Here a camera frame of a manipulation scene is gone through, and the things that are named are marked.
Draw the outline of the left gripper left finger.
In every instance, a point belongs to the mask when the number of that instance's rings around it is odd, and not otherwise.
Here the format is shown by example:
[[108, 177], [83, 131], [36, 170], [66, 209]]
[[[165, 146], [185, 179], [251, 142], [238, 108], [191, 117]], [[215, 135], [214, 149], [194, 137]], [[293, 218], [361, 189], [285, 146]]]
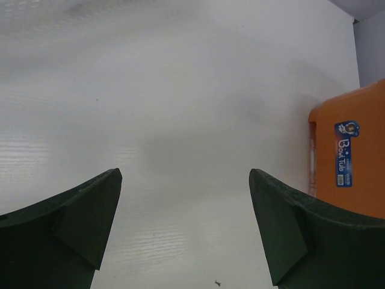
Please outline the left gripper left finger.
[[121, 171], [109, 169], [1, 215], [1, 288], [90, 288], [121, 189]]

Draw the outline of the orange plastic tub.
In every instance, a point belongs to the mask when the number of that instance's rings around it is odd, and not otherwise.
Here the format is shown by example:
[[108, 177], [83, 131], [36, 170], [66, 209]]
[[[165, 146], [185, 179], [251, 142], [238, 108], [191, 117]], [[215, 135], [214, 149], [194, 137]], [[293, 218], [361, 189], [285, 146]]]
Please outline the orange plastic tub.
[[309, 194], [384, 218], [384, 81], [324, 101], [308, 122]]

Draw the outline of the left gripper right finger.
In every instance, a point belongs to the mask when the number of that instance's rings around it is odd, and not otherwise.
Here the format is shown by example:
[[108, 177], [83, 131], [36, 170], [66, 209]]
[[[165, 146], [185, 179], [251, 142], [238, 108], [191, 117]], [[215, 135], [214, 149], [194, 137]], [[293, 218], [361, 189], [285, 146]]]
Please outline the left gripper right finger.
[[260, 169], [249, 188], [273, 286], [383, 288], [384, 220], [298, 191]]

